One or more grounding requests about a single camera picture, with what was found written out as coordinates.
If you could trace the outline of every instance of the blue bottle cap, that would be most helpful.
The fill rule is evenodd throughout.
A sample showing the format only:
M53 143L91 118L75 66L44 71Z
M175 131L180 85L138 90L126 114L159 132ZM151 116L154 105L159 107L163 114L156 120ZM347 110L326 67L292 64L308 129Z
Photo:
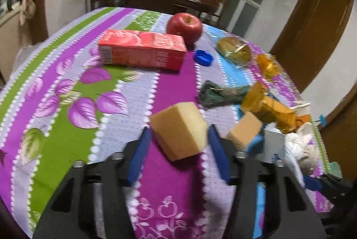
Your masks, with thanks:
M208 67L212 64L213 56L206 51L197 50L193 59L196 63Z

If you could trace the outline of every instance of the white box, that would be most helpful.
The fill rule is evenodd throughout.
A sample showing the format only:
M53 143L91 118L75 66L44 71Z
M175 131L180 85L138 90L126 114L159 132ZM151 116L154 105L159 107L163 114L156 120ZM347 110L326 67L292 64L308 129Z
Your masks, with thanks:
M273 163L277 159L285 159L285 134L275 126L276 123L270 123L264 129L263 153L256 156L261 162Z

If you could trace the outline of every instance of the green cloth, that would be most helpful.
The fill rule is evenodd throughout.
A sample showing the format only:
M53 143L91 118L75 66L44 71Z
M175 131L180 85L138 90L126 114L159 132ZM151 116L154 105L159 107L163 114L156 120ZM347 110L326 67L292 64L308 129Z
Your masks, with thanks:
M222 87L207 80L199 91L198 101L206 108L228 104L241 104L250 88L251 86L249 85L234 88Z

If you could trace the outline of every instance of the red juice box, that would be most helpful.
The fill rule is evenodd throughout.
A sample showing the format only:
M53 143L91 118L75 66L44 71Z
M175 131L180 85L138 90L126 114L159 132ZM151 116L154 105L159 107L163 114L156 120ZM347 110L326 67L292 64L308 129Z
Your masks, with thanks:
M111 65L180 70L187 53L181 36L152 32L107 30L98 45Z

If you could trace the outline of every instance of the tablecloth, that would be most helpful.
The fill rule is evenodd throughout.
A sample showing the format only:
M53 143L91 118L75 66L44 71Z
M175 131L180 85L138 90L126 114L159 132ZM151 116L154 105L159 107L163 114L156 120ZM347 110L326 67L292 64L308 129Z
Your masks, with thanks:
M232 87L260 80L289 106L301 99L285 73L268 82L256 64L237 69L220 57L215 40L228 33L206 25L196 48L214 56L210 67L196 64L193 52L179 73L102 65L98 41L105 30L165 32L170 17L131 8L94 10L46 40L1 92L0 195L29 236L74 161L98 162L121 151L138 138L151 114L178 102L196 102L204 81ZM249 45L255 54L263 52ZM242 115L239 105L200 111L222 136ZM320 150L314 173L319 175L328 164L316 128L313 143ZM221 180L209 146L200 155L170 163L152 141L138 181L126 190L126 202L138 238L220 238L234 192ZM322 195L307 193L318 212L329 209Z

